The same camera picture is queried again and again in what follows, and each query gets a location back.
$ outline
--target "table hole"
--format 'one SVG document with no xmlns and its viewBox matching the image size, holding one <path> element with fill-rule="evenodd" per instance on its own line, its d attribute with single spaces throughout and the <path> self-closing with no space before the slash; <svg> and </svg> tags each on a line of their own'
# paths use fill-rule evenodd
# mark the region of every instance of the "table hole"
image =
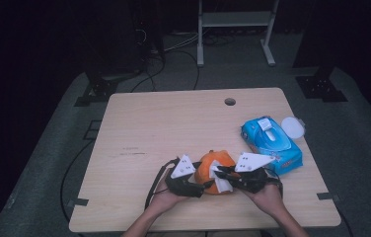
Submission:
<svg viewBox="0 0 371 237">
<path fill-rule="evenodd" d="M 235 106 L 235 104 L 237 104 L 237 102 L 233 98 L 226 98 L 225 99 L 225 104 L 227 106 Z"/>
</svg>

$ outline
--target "white tag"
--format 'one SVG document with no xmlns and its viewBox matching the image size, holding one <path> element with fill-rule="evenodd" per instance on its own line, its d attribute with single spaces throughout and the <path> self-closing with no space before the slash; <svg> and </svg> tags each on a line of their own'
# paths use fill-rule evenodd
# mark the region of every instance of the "white tag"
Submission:
<svg viewBox="0 0 371 237">
<path fill-rule="evenodd" d="M 272 161 L 272 156 L 243 152 L 235 166 L 235 172 L 251 172 Z"/>
<path fill-rule="evenodd" d="M 220 164 L 217 160 L 214 160 L 214 161 L 210 164 L 209 178 L 214 178 L 214 182 L 216 183 L 216 188 L 217 188 L 217 191 L 218 191 L 219 193 L 223 193 L 223 192 L 225 192 L 225 191 L 232 192 L 232 191 L 234 190 L 234 188 L 233 188 L 232 185 L 229 183 L 229 181 L 224 180 L 224 179 L 220 179 L 220 178 L 217 177 L 217 175 L 214 173 L 214 171 L 219 171 L 219 169 L 217 168 L 217 166 L 221 166 L 221 164 Z"/>
<path fill-rule="evenodd" d="M 261 129 L 262 129 L 263 131 L 265 131 L 265 130 L 269 130 L 270 128 L 272 128 L 271 122 L 269 121 L 268 118 L 260 119 L 260 120 L 258 121 L 258 124 L 259 124 L 259 126 L 261 127 Z"/>
<path fill-rule="evenodd" d="M 174 169 L 173 173 L 171 174 L 171 178 L 179 178 L 182 176 L 194 174 L 195 168 L 192 165 L 189 157 L 183 155 L 182 159 L 180 159 L 179 164 L 177 164 L 176 169 Z"/>
</svg>

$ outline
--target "dark background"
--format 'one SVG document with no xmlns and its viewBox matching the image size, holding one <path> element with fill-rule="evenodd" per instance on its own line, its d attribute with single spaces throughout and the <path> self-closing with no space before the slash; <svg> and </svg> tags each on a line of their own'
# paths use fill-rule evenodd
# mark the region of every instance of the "dark background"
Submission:
<svg viewBox="0 0 371 237">
<path fill-rule="evenodd" d="M 269 6 L 267 1 L 205 2 L 205 8 L 212 10 Z M 196 0 L 160 3 L 165 34 L 196 30 Z M 119 16 L 121 10 L 114 11 Z M 84 59 L 97 59 L 79 32 L 78 20 L 65 1 L 0 0 L 0 211 L 62 95 L 84 71 Z M 371 103 L 371 0 L 281 0 L 274 31 L 303 30 L 295 67 L 319 65 L 325 49 Z M 126 56 L 117 43 L 107 46 L 103 51 L 114 51 L 114 61 Z"/>
</svg>

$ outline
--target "shelf leg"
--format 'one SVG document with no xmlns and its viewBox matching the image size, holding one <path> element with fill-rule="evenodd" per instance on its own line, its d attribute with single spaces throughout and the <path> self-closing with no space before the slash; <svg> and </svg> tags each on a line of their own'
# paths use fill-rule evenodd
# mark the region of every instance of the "shelf leg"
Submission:
<svg viewBox="0 0 371 237">
<path fill-rule="evenodd" d="M 203 10 L 202 0 L 198 0 L 198 42 L 197 42 L 197 66 L 204 65 L 203 54 Z"/>
<path fill-rule="evenodd" d="M 275 15 L 277 13 L 277 8 L 278 8 L 278 2 L 279 2 L 279 0 L 274 0 L 271 15 L 269 16 L 268 27 L 266 29 L 265 39 L 262 39 L 260 41 L 261 46 L 262 46 L 262 50 L 264 52 L 264 55 L 266 57 L 266 61 L 267 61 L 269 66 L 275 66 L 275 60 L 274 60 L 274 57 L 272 56 L 272 53 L 271 53 L 271 50 L 269 49 L 268 44 L 269 44 L 269 39 L 271 38 L 272 27 L 274 26 Z"/>
</svg>

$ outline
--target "white metal shelf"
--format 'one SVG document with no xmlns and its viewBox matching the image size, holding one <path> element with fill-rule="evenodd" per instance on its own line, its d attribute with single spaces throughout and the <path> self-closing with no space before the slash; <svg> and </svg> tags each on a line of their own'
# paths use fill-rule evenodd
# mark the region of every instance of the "white metal shelf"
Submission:
<svg viewBox="0 0 371 237">
<path fill-rule="evenodd" d="M 265 39 L 260 41 L 266 61 L 269 66 L 275 66 L 268 43 L 274 25 L 275 14 L 279 0 L 273 0 L 271 11 L 260 12 L 217 12 L 203 13 L 202 0 L 198 1 L 198 43 L 197 43 L 197 65 L 204 65 L 203 53 L 203 28 L 207 27 L 256 27 L 267 26 Z"/>
<path fill-rule="evenodd" d="M 271 12 L 203 13 L 203 27 L 257 27 L 268 26 Z"/>
</svg>

